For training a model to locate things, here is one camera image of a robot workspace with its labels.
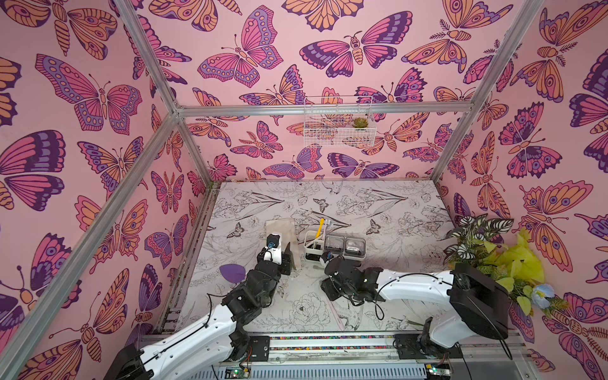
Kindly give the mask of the pink toothbrush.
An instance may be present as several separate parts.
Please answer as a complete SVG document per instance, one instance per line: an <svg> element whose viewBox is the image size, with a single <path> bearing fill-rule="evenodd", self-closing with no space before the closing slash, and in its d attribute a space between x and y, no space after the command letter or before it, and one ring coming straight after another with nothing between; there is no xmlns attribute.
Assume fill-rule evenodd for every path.
<svg viewBox="0 0 608 380"><path fill-rule="evenodd" d="M338 329L340 329L340 331L345 331L346 324L348 322L348 316L344 314L341 310L333 309L332 312L336 320Z"/></svg>

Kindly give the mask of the yellow toothbrush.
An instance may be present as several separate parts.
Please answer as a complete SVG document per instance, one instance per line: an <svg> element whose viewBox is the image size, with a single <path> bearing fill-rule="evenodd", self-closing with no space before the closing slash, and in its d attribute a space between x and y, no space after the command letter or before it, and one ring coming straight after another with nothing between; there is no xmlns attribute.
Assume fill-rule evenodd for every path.
<svg viewBox="0 0 608 380"><path fill-rule="evenodd" d="M324 234L325 224L326 224L326 220L324 218L321 218L320 223L319 223L319 228L318 228L318 231L315 236L316 238L320 238Z"/></svg>

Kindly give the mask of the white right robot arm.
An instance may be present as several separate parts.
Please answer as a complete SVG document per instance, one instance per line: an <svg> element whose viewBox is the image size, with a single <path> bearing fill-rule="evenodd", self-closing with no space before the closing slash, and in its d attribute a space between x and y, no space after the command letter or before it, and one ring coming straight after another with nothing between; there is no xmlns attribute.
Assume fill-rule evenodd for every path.
<svg viewBox="0 0 608 380"><path fill-rule="evenodd" d="M447 308L427 318L416 339L425 356L441 356L461 340L478 336L504 343L508 338L508 290L474 267L458 263L450 271L394 272L370 267L362 270L342 256L321 258L327 278L321 289L329 300L345 298L357 306L413 300Z"/></svg>

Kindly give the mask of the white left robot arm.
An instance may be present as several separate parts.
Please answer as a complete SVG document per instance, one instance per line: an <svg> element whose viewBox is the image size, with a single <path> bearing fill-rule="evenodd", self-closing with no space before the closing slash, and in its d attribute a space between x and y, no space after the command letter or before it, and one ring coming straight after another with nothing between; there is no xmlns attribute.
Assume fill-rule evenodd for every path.
<svg viewBox="0 0 608 380"><path fill-rule="evenodd" d="M254 269L207 316L152 345L122 348L104 377L187 379L247 356L250 336L244 326L270 307L281 277L291 274L292 258L291 245L282 247L280 236L269 235Z"/></svg>

